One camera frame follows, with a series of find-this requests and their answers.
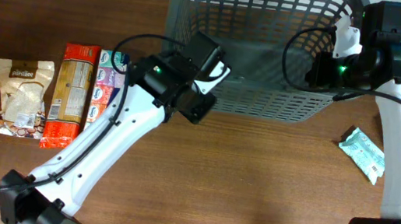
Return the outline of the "Kleenex tissue multipack box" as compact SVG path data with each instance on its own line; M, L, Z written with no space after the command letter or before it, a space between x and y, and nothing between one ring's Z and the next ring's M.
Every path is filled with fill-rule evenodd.
M102 115L115 95L119 93L119 90L125 84L125 76L117 72L113 65L116 65L119 71L125 72L127 61L126 55L121 52L116 52L115 54L107 50L102 50L100 52L95 83L87 110L86 123L83 129L86 130Z

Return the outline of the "grey plastic basket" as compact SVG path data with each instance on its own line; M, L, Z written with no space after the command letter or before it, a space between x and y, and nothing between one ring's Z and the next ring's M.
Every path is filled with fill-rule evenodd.
M332 103L328 93L306 93L318 54L332 52L320 27L344 16L361 22L369 0L170 0L166 35L188 43L203 32L224 49L231 74L212 92L215 110L302 122Z

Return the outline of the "orange red pasta packet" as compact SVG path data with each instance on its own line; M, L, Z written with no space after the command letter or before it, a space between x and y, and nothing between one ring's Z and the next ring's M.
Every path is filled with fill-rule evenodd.
M67 43L47 114L42 149L65 148L80 132L100 47Z

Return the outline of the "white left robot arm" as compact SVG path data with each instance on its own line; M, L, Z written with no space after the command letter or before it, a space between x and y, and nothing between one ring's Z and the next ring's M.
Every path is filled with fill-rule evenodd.
M10 170L0 181L2 223L82 224L75 214L88 194L136 141L177 112L198 124L230 67L203 33L181 47L128 64L118 95L69 146L27 176Z

